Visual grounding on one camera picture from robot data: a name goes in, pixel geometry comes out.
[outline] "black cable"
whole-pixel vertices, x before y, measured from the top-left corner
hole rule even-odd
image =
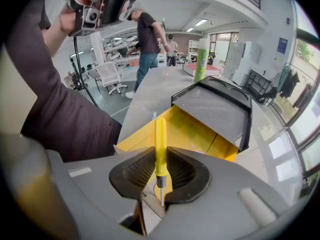
[[[77,69],[74,68],[76,70],[76,73],[78,73],[79,77],[80,77],[80,80],[82,82],[82,85],[84,87],[84,89],[86,90],[86,92],[88,93],[90,99],[92,100],[93,104],[96,105],[98,108],[98,104],[96,103],[94,97],[91,95],[90,91],[88,90],[88,87],[86,86],[85,84],[85,81],[82,77],[82,73],[81,73],[81,65],[80,65],[80,58],[79,58],[79,54],[78,54],[78,45],[77,45],[77,37],[74,36],[73,37],[73,44],[74,44],[74,51],[75,51],[75,57],[76,57],[76,63],[78,64],[78,69],[79,69],[79,72],[77,72]]]

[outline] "yellow screwdriver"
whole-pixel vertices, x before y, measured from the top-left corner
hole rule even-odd
[[[155,146],[155,175],[156,185],[160,189],[161,206],[164,206],[164,187],[167,181],[167,124],[164,118],[155,120],[154,131],[154,146]]]

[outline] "baseball cap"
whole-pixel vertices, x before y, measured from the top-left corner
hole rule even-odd
[[[131,11],[130,11],[130,14],[128,16],[128,18],[126,18],[128,21],[132,21],[132,18],[131,18],[131,15],[136,12],[136,11],[142,11],[144,12],[145,10],[140,8],[140,7],[135,7],[135,8],[132,8]]]

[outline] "blue sign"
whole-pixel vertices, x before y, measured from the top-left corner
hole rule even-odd
[[[287,49],[287,44],[288,44],[288,40],[280,37],[277,51],[279,53],[285,54]]]

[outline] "floor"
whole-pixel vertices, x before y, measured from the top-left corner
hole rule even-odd
[[[131,100],[125,93],[133,90],[135,82],[125,82],[121,94],[109,95],[106,88],[94,80],[88,81],[89,91],[98,106],[123,124]],[[80,91],[88,100],[85,90]],[[249,148],[236,158],[236,163],[275,188],[288,205],[294,204],[302,185],[301,168],[296,151],[277,117],[269,107],[252,103],[253,117]]]

